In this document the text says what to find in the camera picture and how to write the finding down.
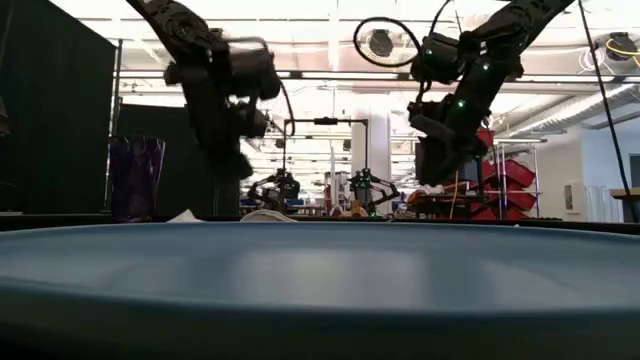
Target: desk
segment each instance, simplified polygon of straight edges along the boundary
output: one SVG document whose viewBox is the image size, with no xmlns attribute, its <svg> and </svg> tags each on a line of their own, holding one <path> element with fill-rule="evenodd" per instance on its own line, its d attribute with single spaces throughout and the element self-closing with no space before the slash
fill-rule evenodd
<svg viewBox="0 0 640 360">
<path fill-rule="evenodd" d="M 633 222 L 630 206 L 633 206 L 636 209 L 636 214 L 640 215 L 640 188 L 630 188 L 629 193 L 630 196 L 627 196 L 627 192 L 624 189 L 609 190 L 609 194 L 612 198 L 622 200 L 624 222 Z"/>
</svg>

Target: wall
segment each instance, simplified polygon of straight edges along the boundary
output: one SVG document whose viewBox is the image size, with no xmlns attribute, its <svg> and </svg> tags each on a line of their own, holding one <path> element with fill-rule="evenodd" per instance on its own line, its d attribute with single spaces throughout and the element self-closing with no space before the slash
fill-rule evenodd
<svg viewBox="0 0 640 360">
<path fill-rule="evenodd" d="M 616 118 L 622 114 L 639 111 L 640 104 L 627 105 L 613 114 Z M 604 114 L 589 119 L 589 123 L 606 121 Z M 631 183 L 631 170 L 629 168 L 629 155 L 640 154 L 640 121 L 632 120 L 616 125 L 616 134 L 622 153 L 622 160 Z M 584 182 L 587 186 L 605 186 L 608 188 L 622 188 L 622 179 L 618 168 L 616 153 L 611 139 L 609 128 L 601 130 L 584 130 Z"/>
<path fill-rule="evenodd" d="M 613 118 L 640 110 L 639 104 L 629 104 L 613 112 Z M 604 114 L 587 120 L 589 124 L 606 122 Z M 610 189 L 623 188 L 618 160 L 609 128 L 583 131 L 584 183 L 589 198 L 590 221 L 623 221 L 622 204 L 609 195 Z M 622 163 L 631 186 L 630 155 L 640 154 L 640 121 L 631 120 L 616 125 Z"/>
<path fill-rule="evenodd" d="M 563 136 L 548 137 L 537 145 L 540 216 L 566 221 L 585 221 L 586 204 L 582 184 L 582 131 L 572 129 Z M 534 168 L 533 155 L 520 156 L 518 161 Z M 573 210 L 565 205 L 565 185 L 572 185 Z"/>
</svg>

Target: black curtain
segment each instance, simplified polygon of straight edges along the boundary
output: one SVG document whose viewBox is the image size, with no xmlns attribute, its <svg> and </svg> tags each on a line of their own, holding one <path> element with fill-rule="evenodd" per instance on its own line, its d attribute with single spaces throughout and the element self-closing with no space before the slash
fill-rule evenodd
<svg viewBox="0 0 640 360">
<path fill-rule="evenodd" d="M 12 131 L 0 139 L 0 210 L 104 208 L 114 60 L 110 42 L 48 0 L 14 2 L 0 66 Z"/>
<path fill-rule="evenodd" d="M 190 209 L 196 216 L 238 215 L 240 183 L 221 181 L 211 170 L 189 125 L 185 108 L 122 105 L 118 135 L 164 140 L 166 152 L 156 213 L 175 216 Z"/>
</svg>

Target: robotic arm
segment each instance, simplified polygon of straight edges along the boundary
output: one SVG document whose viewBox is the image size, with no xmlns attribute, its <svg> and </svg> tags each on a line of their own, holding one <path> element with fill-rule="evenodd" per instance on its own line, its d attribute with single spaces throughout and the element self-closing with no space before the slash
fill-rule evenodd
<svg viewBox="0 0 640 360">
<path fill-rule="evenodd" d="M 249 192 L 247 193 L 247 197 L 251 200 L 260 200 L 264 204 L 270 205 L 278 205 L 278 201 L 276 199 L 272 199 L 269 196 L 258 193 L 258 187 L 263 186 L 268 183 L 274 183 L 277 180 L 277 175 L 270 175 L 262 180 L 256 181 L 249 188 Z"/>
<path fill-rule="evenodd" d="M 508 77 L 522 76 L 522 52 L 573 2 L 513 0 L 459 40 L 437 33 L 423 38 L 422 55 L 411 66 L 413 78 L 443 84 L 462 79 L 442 102 L 409 104 L 411 126 L 427 134 L 420 138 L 421 184 L 440 184 L 471 158 L 486 154 L 476 132 L 491 114 L 491 103 Z"/>
<path fill-rule="evenodd" d="M 269 196 L 258 193 L 258 187 L 268 183 L 273 183 L 278 188 L 278 198 L 273 199 Z M 251 185 L 247 196 L 252 200 L 260 200 L 263 203 L 274 207 L 276 210 L 286 210 L 287 199 L 297 199 L 300 193 L 300 183 L 293 178 L 293 174 L 287 173 L 285 169 L 278 169 L 274 175 L 270 175 L 260 181 L 256 181 Z"/>
<path fill-rule="evenodd" d="M 355 194 L 356 200 L 360 202 L 362 207 L 367 209 L 369 214 L 375 214 L 376 207 L 378 207 L 378 205 L 400 196 L 400 192 L 392 182 L 382 180 L 379 177 L 372 175 L 370 169 L 363 169 L 362 172 L 357 171 L 356 176 L 349 179 L 349 182 L 351 183 L 351 192 Z M 372 184 L 379 184 L 389 188 L 391 190 L 391 194 L 387 195 L 384 189 L 373 186 Z M 373 200 L 371 190 L 380 192 L 382 197 L 377 200 Z"/>
<path fill-rule="evenodd" d="M 273 54 L 261 38 L 228 39 L 173 0 L 126 0 L 151 25 L 175 62 L 165 82 L 182 84 L 191 126 L 218 176 L 242 179 L 252 168 L 240 152 L 240 136 L 262 137 L 267 118 L 256 109 L 258 99 L 278 96 Z M 255 42 L 260 48 L 231 52 L 233 42 Z M 233 104 L 229 97 L 248 97 Z"/>
</svg>

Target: purple bag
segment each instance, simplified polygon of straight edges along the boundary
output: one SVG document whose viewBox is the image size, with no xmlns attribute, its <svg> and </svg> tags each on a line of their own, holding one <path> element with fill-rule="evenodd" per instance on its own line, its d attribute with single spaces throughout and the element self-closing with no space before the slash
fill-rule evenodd
<svg viewBox="0 0 640 360">
<path fill-rule="evenodd" d="M 148 221 L 154 215 L 165 142 L 143 136 L 111 137 L 109 174 L 115 222 Z"/>
</svg>

